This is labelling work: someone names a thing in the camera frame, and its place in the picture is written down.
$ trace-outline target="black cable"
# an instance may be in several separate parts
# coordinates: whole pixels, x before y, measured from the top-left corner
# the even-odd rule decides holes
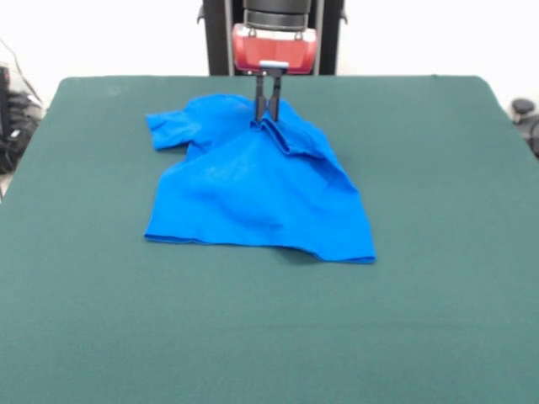
[[[534,136],[533,136],[533,132],[536,131],[536,129],[539,129],[539,118],[537,118],[535,120],[535,122],[533,122],[533,124],[531,124],[531,127],[530,127],[530,148],[531,148],[531,151],[535,154],[536,150],[534,148],[534,145],[535,145],[535,139],[534,139]]]
[[[26,87],[28,87],[28,90],[30,90],[30,92],[34,95],[34,97],[37,98],[37,100],[40,102],[40,103],[43,103],[43,101],[41,101],[41,98],[39,95],[37,95],[37,92],[35,91],[34,87],[32,86],[32,84],[30,84],[30,82],[28,80],[26,80],[26,77],[24,76],[23,74],[23,69],[20,68],[20,65],[19,65],[19,59],[17,57],[17,54],[14,52],[14,50],[12,50],[8,44],[6,44],[4,42],[4,40],[2,39],[2,37],[0,36],[0,44],[2,44],[2,46],[4,48],[6,48],[6,51],[8,51],[11,56],[13,57],[13,60],[15,61],[15,67],[17,67],[17,71],[19,72],[19,75],[21,76],[21,78],[23,79],[23,82],[24,84],[26,84]]]

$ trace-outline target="green table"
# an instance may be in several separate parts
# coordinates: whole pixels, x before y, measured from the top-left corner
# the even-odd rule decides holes
[[[144,114],[251,78],[61,84],[0,206],[0,402],[537,403],[539,170],[475,77],[288,77],[374,265],[145,242]]]

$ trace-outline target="black metal frame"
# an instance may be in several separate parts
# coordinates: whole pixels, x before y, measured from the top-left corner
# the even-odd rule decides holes
[[[228,76],[226,0],[204,0],[205,37],[210,75]]]
[[[227,27],[226,6],[228,0],[203,0],[205,18],[205,37],[208,49],[208,63],[212,76],[227,76],[228,73],[228,35],[232,26]],[[232,1],[232,24],[243,22],[243,1]],[[309,28],[316,26],[318,1],[312,0],[309,14]],[[344,0],[325,0],[323,8],[323,29],[320,40],[319,74],[336,73],[337,52],[339,47],[339,26],[344,9]],[[234,68],[235,75],[243,75]]]
[[[8,85],[9,70],[0,66],[0,138],[11,135],[9,122]]]

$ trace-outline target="t-shirt sleeve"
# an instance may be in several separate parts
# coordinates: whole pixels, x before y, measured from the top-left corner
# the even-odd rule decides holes
[[[181,146],[195,140],[200,133],[201,123],[184,111],[148,114],[146,122],[152,133],[156,150]]]

